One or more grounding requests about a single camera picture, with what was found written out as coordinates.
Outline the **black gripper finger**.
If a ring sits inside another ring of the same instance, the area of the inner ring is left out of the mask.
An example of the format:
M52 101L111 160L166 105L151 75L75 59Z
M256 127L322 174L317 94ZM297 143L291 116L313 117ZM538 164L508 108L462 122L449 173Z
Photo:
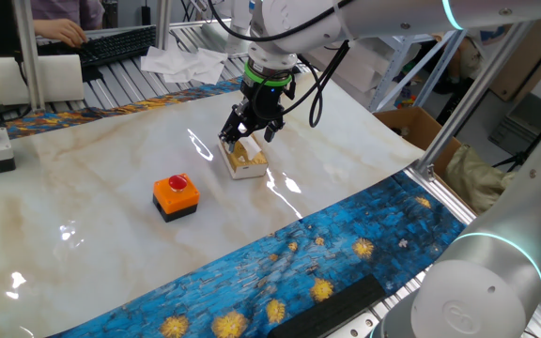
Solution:
M239 108L233 108L219 133L219 139L226 151L233 151L237 141L247 136L247 128L242 122L241 110Z
M264 139L267 143L270 143L275 134L280 131L285 125L285 122L283 119L275 119L272 120L266 127L265 133L264 133Z

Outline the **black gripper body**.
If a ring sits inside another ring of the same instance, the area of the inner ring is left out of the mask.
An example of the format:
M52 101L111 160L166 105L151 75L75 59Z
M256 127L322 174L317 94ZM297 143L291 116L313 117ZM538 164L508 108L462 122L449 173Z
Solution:
M283 85L271 85L271 81L264 84L250 78L244 78L240 84L243 100L232 107L244 127L283 127L283 112L281 105L282 95L293 100L295 97L295 81L286 79Z

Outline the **person's bare hand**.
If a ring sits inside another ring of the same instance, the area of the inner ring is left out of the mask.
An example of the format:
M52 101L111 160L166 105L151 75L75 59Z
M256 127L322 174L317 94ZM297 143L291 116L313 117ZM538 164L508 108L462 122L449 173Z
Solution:
M71 20L34 20L33 24L37 36L59 40L73 48L87 42L84 30Z

